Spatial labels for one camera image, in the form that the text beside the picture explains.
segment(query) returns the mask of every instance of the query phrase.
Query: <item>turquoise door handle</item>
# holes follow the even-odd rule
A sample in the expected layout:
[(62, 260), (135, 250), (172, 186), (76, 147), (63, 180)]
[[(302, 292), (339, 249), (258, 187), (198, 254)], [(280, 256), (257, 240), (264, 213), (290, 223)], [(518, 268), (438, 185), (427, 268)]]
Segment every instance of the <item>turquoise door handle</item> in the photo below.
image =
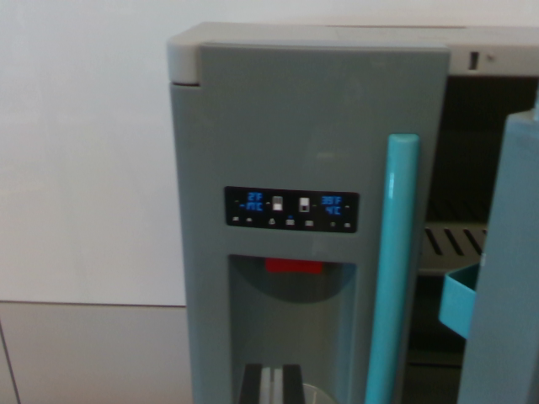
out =
[(390, 135), (366, 404), (389, 404), (408, 291), (419, 136)]

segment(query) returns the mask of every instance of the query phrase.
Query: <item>gray wall panel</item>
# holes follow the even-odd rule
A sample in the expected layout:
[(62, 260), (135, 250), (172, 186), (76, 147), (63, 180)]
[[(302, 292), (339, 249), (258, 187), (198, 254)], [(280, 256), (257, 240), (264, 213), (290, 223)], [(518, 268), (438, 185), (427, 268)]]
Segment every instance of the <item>gray wall panel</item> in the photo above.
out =
[(192, 402), (184, 308), (3, 303), (0, 318), (22, 404)]

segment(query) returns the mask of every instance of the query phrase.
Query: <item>gray plastic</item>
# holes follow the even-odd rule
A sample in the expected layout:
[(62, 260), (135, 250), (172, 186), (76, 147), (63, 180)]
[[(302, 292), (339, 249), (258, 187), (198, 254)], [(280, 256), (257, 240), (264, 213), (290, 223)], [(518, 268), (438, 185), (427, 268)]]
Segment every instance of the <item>gray plastic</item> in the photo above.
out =
[[(443, 47), (205, 44), (200, 86), (171, 86), (196, 404), (235, 402), (246, 363), (300, 364), (338, 404), (364, 401), (387, 137), (421, 138), (414, 271), (448, 61)], [(226, 186), (357, 192), (359, 229), (227, 226)], [(264, 258), (328, 264), (270, 274)]]
[(506, 124), (459, 404), (539, 402), (539, 122)]
[[(452, 76), (539, 75), (537, 27), (354, 27), (327, 25), (267, 25), (202, 23), (168, 41), (171, 82), (200, 82), (200, 46), (221, 44), (273, 44), (354, 47), (391, 44), (397, 47), (442, 44), (451, 53)], [(477, 57), (471, 66), (472, 57)]]

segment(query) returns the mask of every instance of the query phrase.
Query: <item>temperature display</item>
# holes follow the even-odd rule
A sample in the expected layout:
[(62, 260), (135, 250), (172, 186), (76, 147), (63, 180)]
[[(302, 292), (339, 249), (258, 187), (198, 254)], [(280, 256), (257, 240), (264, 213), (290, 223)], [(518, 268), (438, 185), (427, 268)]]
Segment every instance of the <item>temperature display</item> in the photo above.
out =
[(359, 203), (352, 192), (225, 187), (230, 226), (354, 233)]

